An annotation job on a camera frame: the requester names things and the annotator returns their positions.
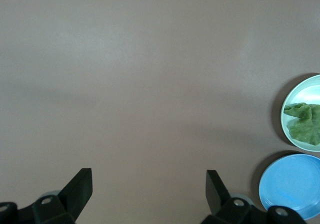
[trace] lettuce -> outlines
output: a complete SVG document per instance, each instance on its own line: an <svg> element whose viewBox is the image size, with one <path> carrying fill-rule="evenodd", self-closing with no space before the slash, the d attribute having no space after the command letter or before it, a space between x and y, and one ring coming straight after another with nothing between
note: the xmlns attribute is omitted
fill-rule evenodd
<svg viewBox="0 0 320 224"><path fill-rule="evenodd" d="M320 144L320 105L298 103L286 105L284 113L299 118L289 123L290 136L311 145Z"/></svg>

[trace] leafy vegetable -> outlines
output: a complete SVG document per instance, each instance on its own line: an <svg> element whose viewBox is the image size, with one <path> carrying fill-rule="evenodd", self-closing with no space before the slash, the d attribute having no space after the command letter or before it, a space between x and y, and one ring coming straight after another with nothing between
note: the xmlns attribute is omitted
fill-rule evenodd
<svg viewBox="0 0 320 224"><path fill-rule="evenodd" d="M286 105L284 113L299 118L289 125L290 136L311 145L320 144L320 105L298 103Z"/></svg>

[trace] light green bowl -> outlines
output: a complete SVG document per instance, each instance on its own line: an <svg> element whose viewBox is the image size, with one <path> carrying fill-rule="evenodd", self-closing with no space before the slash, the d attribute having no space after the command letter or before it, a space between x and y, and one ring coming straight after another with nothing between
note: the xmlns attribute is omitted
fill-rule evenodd
<svg viewBox="0 0 320 224"><path fill-rule="evenodd" d="M286 105L292 105L305 102L307 104L318 104L320 105L320 75L313 76L302 81L293 90L288 94L286 97L283 106L281 108L281 125L282 129L289 139L289 141L294 144L295 146L308 151L320 151L320 144L319 145L311 145L305 142L301 142L295 139L292 139L289 133L289 129L287 127L288 123L291 120L298 119L296 117L292 117L289 115L284 114L284 107Z"/></svg>

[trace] silver bolt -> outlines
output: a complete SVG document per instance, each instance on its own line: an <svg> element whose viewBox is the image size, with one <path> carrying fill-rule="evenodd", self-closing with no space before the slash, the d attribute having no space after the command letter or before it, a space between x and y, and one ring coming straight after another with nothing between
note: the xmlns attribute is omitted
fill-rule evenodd
<svg viewBox="0 0 320 224"><path fill-rule="evenodd" d="M281 215L281 216L287 216L288 215L288 212L285 209L280 208L280 207L278 207L275 211L276 211L276 213L278 215Z"/></svg>
<svg viewBox="0 0 320 224"><path fill-rule="evenodd" d="M48 198L46 198L46 199L43 199L42 202L41 202L41 204L42 204L42 205L48 204L48 203L51 202L51 200L52 200L52 197L48 197Z"/></svg>
<svg viewBox="0 0 320 224"><path fill-rule="evenodd" d="M236 206L244 206L245 205L244 202L240 199L235 199L233 202Z"/></svg>
<svg viewBox="0 0 320 224"><path fill-rule="evenodd" d="M0 212L5 211L7 209L8 209L8 206L7 205L3 205L3 206L0 207Z"/></svg>

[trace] plate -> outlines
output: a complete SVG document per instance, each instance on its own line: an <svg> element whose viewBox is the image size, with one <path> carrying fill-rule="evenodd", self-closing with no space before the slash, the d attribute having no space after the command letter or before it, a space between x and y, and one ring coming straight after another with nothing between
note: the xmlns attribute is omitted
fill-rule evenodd
<svg viewBox="0 0 320 224"><path fill-rule="evenodd" d="M297 119L296 117L284 114L284 107L286 105L292 105L305 102L307 104L319 104L320 105L320 75L313 76L302 81L298 84L286 97L283 106L281 108L281 126L289 141L295 146L308 151L320 151L319 145L311 145L309 143L301 142L293 139L290 136L288 124L290 121Z"/></svg>
<svg viewBox="0 0 320 224"><path fill-rule="evenodd" d="M263 173L259 184L262 205L289 207L303 219L320 213L320 159L307 154L280 158Z"/></svg>

